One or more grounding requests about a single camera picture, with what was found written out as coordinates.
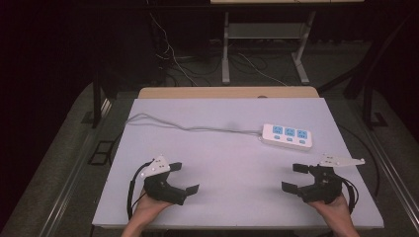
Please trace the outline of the grey metal desk frame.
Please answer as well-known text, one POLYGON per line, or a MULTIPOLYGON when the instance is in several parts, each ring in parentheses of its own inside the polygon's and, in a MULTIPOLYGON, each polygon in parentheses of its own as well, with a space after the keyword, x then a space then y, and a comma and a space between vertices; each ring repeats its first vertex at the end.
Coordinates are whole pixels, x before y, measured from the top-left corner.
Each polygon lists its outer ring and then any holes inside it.
POLYGON ((316 16, 315 11, 308 13, 304 22, 299 23, 234 23, 230 14, 224 14, 223 46, 221 58, 221 83, 230 84, 228 43, 230 40, 299 40, 298 49, 292 53, 294 68, 300 83, 309 84, 309 79, 301 58, 308 42, 309 34, 316 16))

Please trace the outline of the black metal stand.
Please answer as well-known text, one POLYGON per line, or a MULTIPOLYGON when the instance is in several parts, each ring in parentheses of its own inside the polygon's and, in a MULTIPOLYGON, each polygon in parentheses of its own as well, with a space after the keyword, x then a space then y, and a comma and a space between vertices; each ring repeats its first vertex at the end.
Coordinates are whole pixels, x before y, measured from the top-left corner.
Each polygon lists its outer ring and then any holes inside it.
POLYGON ((373 93, 374 93, 374 80, 368 78, 364 87, 364 98, 363 98, 363 122, 369 130, 373 130, 375 127, 385 127, 387 122, 381 113, 373 112, 373 93))

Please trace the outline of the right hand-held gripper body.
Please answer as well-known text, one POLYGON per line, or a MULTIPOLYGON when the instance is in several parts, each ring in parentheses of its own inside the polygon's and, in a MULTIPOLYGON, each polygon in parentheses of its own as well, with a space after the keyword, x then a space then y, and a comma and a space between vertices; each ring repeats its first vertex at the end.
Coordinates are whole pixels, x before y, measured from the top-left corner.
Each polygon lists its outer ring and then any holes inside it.
POLYGON ((298 196, 304 202, 322 200, 331 203, 342 193, 342 186, 345 186, 350 196, 350 204, 356 204, 359 200, 359 192, 355 185, 349 180, 337 175, 335 168, 352 167, 364 165, 365 160, 354 159, 342 156, 324 154, 317 165, 307 165, 309 173, 314 177, 312 185, 298 188, 298 196))

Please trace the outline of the black floor bracket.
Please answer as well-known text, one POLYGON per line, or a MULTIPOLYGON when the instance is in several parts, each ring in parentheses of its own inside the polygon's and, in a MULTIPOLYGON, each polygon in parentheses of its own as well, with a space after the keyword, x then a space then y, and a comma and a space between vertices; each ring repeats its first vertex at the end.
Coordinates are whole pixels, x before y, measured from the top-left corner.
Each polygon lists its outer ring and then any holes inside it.
POLYGON ((89 165, 104 166, 112 164, 112 152, 115 142, 113 140, 101 140, 98 142, 93 154, 88 160, 89 165))

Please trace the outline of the wooden table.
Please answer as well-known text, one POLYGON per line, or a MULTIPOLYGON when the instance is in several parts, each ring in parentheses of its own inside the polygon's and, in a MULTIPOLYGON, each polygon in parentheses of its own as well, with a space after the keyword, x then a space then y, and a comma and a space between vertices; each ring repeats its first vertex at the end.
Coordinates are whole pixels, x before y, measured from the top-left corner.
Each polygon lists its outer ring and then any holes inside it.
POLYGON ((271 87, 154 87, 143 88, 140 99, 318 98, 309 86, 271 87))

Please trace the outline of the aluminium floor rail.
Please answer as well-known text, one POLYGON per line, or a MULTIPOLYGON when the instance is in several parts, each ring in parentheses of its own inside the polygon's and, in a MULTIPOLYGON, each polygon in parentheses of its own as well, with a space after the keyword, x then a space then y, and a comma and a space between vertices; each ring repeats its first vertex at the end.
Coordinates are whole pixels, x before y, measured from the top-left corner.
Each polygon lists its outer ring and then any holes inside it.
POLYGON ((100 100, 77 99, 61 126, 57 136, 48 148, 40 172, 43 188, 49 200, 46 218, 37 237, 52 237, 77 186, 84 162, 93 146, 97 134, 94 112, 106 116, 112 103, 100 100))
POLYGON ((390 126, 369 130, 362 125, 359 136, 366 150, 353 150, 366 157, 360 169, 383 218, 383 237, 419 237, 419 145, 404 128, 390 126))

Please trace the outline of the white power strip blue sockets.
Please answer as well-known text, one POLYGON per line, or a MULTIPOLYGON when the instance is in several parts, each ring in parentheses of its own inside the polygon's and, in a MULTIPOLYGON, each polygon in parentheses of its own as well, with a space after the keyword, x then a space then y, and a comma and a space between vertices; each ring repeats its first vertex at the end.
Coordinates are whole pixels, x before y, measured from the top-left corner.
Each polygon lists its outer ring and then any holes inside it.
POLYGON ((306 129, 265 123, 261 141, 275 146, 307 151, 313 142, 311 132, 306 129))

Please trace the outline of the person's right hand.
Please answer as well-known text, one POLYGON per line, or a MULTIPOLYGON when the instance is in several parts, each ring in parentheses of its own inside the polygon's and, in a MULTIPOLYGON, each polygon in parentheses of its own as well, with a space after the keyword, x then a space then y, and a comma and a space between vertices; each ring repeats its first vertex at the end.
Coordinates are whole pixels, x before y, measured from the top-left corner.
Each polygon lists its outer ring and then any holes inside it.
POLYGON ((343 230, 352 225, 347 201, 343 195, 336 197, 331 203, 313 201, 309 205, 313 207, 325 220, 326 224, 334 230, 343 230))

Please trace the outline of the white table board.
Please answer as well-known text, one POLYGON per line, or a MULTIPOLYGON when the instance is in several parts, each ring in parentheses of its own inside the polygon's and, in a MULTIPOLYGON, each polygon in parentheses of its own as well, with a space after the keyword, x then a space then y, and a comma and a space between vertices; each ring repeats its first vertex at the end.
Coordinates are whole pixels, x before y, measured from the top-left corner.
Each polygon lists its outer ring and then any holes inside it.
POLYGON ((135 171, 163 155, 181 162, 169 184, 199 185, 183 205, 166 209, 156 229, 316 229, 325 223, 282 182, 299 186, 313 178, 293 164, 315 165, 324 154, 350 155, 322 98, 137 99, 133 102, 93 223, 121 228, 135 171), (302 151, 261 141, 265 123, 306 129, 313 145, 302 151))

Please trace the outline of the person's left hand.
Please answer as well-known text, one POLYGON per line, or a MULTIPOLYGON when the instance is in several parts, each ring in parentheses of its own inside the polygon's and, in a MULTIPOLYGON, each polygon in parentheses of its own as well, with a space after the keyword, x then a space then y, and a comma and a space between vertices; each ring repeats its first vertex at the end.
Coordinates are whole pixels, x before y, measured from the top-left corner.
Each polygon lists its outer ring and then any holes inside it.
POLYGON ((135 226, 146 227, 169 206, 171 206, 170 202, 156 200, 150 197, 146 191, 142 191, 130 221, 135 226))

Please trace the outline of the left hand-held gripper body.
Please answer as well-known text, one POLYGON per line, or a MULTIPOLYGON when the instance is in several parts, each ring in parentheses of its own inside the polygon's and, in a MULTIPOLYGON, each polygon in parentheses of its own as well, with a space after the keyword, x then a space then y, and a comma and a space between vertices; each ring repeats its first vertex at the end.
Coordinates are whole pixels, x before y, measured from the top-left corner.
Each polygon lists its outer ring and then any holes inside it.
POLYGON ((175 188, 167 182, 171 173, 170 164, 163 155, 154 158, 140 172, 140 177, 143 179, 143 189, 151 198, 183 205, 187 198, 186 190, 175 188))

